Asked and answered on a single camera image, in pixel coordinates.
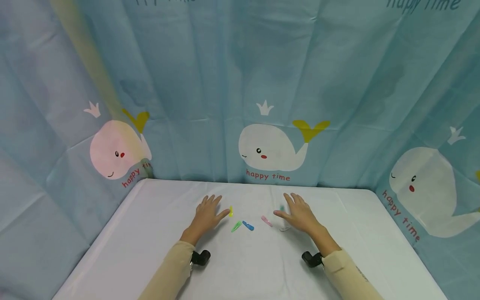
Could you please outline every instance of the curtain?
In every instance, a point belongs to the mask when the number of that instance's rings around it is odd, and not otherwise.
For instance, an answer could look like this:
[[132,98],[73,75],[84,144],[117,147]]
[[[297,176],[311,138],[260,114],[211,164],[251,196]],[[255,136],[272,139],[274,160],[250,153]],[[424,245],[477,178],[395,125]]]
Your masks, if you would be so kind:
[[0,299],[51,299],[143,178],[370,189],[475,298],[479,9],[3,1]]

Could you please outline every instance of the crown print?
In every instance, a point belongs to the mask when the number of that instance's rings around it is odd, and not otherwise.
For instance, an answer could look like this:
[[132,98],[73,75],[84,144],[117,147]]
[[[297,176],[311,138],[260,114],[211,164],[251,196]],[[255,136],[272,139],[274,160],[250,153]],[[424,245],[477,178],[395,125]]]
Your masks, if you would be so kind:
[[100,117],[100,109],[98,108],[98,103],[93,105],[92,102],[90,102],[90,108],[84,109],[85,112],[88,112],[89,114],[92,114],[95,118]]
[[268,106],[267,105],[267,100],[265,100],[263,105],[260,105],[260,103],[257,103],[257,106],[260,109],[260,114],[262,116],[268,116],[268,114],[270,113],[270,110],[274,107],[273,105]]
[[450,131],[451,131],[452,135],[448,139],[447,143],[449,143],[450,145],[453,145],[455,142],[458,142],[460,140],[465,140],[466,137],[463,136],[463,135],[460,135],[460,132],[462,131],[462,129],[463,129],[463,127],[461,127],[459,130],[457,130],[453,127],[450,127]]

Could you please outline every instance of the white tablecloth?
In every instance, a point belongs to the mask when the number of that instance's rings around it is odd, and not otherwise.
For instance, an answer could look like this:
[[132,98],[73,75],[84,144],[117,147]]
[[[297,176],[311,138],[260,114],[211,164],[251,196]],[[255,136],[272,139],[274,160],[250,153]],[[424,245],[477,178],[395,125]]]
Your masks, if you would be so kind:
[[[233,206],[197,251],[208,265],[194,268],[182,300],[340,299],[321,267],[309,269],[304,251],[313,242],[272,213],[284,192],[300,194],[337,242],[386,300],[445,300],[373,192],[169,180],[139,182],[115,212],[54,300],[136,300],[170,247],[190,224],[204,195],[223,195],[220,209]],[[266,216],[271,228],[261,220]],[[254,231],[237,221],[252,224]]]

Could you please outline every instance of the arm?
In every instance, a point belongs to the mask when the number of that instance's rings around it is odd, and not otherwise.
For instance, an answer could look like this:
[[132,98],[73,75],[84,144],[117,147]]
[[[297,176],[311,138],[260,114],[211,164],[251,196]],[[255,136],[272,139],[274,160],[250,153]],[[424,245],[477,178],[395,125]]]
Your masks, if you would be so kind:
[[138,300],[174,300],[190,277],[190,259],[195,247],[178,241],[165,256]]
[[348,253],[341,249],[323,226],[309,233],[318,251],[324,255],[325,273],[344,300],[383,300],[358,269]]
[[190,277],[190,260],[198,240],[207,231],[215,228],[230,212],[229,209],[215,215],[215,209],[222,196],[205,196],[197,206],[195,218],[185,229],[180,240],[173,245],[165,256],[152,279],[138,300],[174,300]]
[[373,285],[357,268],[347,252],[343,250],[321,225],[312,213],[309,205],[296,194],[283,194],[291,215],[274,211],[276,216],[285,219],[296,229],[306,232],[318,251],[324,256],[325,273],[344,300],[383,300]]

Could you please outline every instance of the beige sleeve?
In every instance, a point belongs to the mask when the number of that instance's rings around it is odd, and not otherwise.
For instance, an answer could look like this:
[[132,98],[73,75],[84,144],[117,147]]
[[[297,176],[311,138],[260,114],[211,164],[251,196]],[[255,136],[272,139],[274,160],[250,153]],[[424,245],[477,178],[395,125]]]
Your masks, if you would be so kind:
[[323,263],[328,279],[343,300],[383,300],[346,251],[331,253]]
[[138,300],[175,300],[190,277],[194,250],[195,247],[183,241],[173,245]]

